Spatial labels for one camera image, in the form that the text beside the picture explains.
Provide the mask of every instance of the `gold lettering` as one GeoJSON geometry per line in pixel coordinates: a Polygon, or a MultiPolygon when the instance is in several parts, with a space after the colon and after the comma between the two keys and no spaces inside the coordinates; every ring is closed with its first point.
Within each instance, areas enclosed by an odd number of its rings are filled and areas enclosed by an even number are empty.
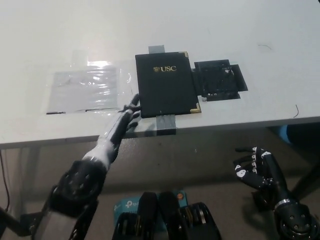
{"type": "Polygon", "coordinates": [[[161,70],[161,72],[174,72],[174,71],[177,71],[177,67],[176,66],[155,66],[153,68],[153,70],[155,72],[159,72],[159,70],[161,70]]]}

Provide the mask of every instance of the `duct tape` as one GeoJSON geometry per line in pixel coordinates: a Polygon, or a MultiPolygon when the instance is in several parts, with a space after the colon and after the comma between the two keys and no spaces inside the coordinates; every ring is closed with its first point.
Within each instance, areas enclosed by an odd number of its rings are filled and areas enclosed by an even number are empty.
{"type": "Polygon", "coordinates": [[[156,116],[156,135],[176,135],[176,116],[175,115],[163,115],[156,116]]]}
{"type": "MultiPolygon", "coordinates": [[[[149,54],[165,53],[165,45],[149,46],[149,54]]],[[[156,135],[175,135],[176,134],[176,116],[175,115],[163,115],[156,116],[156,135]]]]}

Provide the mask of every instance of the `white table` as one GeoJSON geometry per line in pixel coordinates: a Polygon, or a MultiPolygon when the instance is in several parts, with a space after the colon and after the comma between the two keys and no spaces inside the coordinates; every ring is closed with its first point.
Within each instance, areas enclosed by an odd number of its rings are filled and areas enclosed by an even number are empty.
{"type": "MultiPolygon", "coordinates": [[[[192,67],[238,63],[249,89],[241,99],[201,101],[202,113],[176,116],[177,134],[316,122],[319,12],[317,0],[2,1],[0,146],[94,141],[114,111],[45,115],[53,74],[74,69],[78,53],[134,68],[135,55],[156,45],[188,51],[192,67]]],[[[154,132],[155,123],[141,119],[128,137],[154,132]]]]}

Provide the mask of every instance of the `robotic arm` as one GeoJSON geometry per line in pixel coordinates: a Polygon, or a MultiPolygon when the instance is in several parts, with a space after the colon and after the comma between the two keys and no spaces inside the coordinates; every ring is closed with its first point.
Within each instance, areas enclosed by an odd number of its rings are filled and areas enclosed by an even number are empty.
{"type": "Polygon", "coordinates": [[[259,147],[237,148],[249,156],[233,162],[237,178],[254,188],[253,199],[261,211],[273,210],[281,240],[318,240],[320,226],[309,208],[288,190],[285,177],[271,152],[259,147]]]}
{"type": "Polygon", "coordinates": [[[120,143],[132,122],[140,115],[137,106],[139,95],[119,111],[96,146],[81,160],[76,160],[70,170],[53,187],[42,209],[42,216],[32,229],[34,240],[83,240],[98,206],[110,165],[115,161],[120,143]]]}

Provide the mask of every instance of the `cable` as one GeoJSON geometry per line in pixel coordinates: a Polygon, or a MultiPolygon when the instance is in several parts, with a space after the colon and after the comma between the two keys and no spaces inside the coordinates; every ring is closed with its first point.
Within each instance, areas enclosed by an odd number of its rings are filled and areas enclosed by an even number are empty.
{"type": "Polygon", "coordinates": [[[1,162],[1,168],[2,168],[3,183],[4,183],[4,187],[5,187],[5,191],[6,191],[6,197],[7,197],[7,204],[6,204],[5,211],[8,212],[9,206],[10,206],[10,194],[9,194],[7,180],[6,180],[6,176],[5,176],[4,160],[2,158],[1,150],[0,150],[0,162],[1,162]]]}

